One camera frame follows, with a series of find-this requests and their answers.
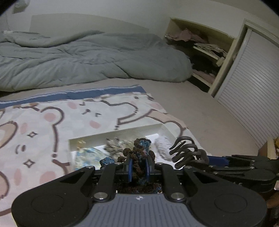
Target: blanket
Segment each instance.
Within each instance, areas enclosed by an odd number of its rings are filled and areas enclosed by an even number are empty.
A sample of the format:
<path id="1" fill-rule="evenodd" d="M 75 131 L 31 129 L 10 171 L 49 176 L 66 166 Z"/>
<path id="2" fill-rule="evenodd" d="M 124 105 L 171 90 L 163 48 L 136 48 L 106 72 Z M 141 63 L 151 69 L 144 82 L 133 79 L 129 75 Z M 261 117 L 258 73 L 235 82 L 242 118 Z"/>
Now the blanket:
<path id="1" fill-rule="evenodd" d="M 153 34 L 87 31 L 69 37 L 0 34 L 0 90 L 18 91 L 104 80 L 181 82 L 191 63 Z"/>
<path id="2" fill-rule="evenodd" d="M 190 136 L 202 149 L 187 126 L 140 86 L 58 92 L 0 103 L 4 105 L 0 109 L 1 227 L 16 226 L 11 204 L 19 194 L 70 172 L 69 139 L 162 123 L 175 137 Z"/>

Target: blue blanket border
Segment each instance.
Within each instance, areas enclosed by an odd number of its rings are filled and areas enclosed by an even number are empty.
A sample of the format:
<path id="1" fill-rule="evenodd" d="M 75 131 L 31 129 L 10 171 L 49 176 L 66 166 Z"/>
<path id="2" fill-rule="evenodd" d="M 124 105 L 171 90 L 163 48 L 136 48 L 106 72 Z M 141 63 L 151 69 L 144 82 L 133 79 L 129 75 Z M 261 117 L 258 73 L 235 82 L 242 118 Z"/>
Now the blue blanket border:
<path id="1" fill-rule="evenodd" d="M 0 109 L 4 109 L 9 106 L 20 105 L 33 102 L 48 102 L 61 99 L 84 99 L 84 98 L 96 98 L 103 94 L 122 94 L 130 92 L 146 93 L 140 85 L 133 85 L 130 87 L 106 87 L 106 88 L 94 88 L 84 90 L 67 90 L 55 93 L 41 94 L 31 96 L 26 99 L 13 100 L 13 101 L 0 101 Z"/>

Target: fluffy white object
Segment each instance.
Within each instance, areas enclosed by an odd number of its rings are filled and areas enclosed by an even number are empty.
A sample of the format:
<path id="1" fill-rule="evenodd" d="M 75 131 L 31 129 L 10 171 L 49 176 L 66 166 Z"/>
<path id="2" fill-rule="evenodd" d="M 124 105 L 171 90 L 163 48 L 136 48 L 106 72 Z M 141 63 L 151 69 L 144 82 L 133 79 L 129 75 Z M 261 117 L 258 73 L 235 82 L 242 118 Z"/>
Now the fluffy white object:
<path id="1" fill-rule="evenodd" d="M 169 154 L 172 144 L 165 136 L 159 136 L 155 139 L 154 145 L 157 147 L 158 154 L 166 161 L 172 161 L 172 156 Z"/>

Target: cartoon bear blanket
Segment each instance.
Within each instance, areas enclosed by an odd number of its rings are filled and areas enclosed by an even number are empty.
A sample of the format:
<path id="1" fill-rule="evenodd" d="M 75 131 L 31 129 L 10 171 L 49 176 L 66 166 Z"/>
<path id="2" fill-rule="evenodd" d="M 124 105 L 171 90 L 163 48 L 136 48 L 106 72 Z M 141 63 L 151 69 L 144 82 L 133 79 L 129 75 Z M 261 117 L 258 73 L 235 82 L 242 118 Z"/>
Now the cartoon bear blanket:
<path id="1" fill-rule="evenodd" d="M 68 139 L 161 122 L 176 137 L 192 137 L 202 149 L 186 125 L 142 88 L 121 91 L 26 103 L 41 97 L 0 110 L 1 227 L 16 226 L 11 205 L 19 194 L 69 173 Z"/>

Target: headboard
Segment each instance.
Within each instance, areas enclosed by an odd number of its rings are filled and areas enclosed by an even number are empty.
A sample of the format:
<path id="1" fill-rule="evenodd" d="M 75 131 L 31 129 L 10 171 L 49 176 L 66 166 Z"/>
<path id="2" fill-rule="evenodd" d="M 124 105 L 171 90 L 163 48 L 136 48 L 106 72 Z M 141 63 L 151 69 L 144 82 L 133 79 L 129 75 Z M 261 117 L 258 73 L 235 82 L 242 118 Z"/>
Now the headboard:
<path id="1" fill-rule="evenodd" d="M 132 23 L 108 17 L 78 13 L 34 15 L 31 18 L 29 31 L 53 37 L 72 35 L 86 30 L 120 33 L 149 33 L 149 29 Z"/>

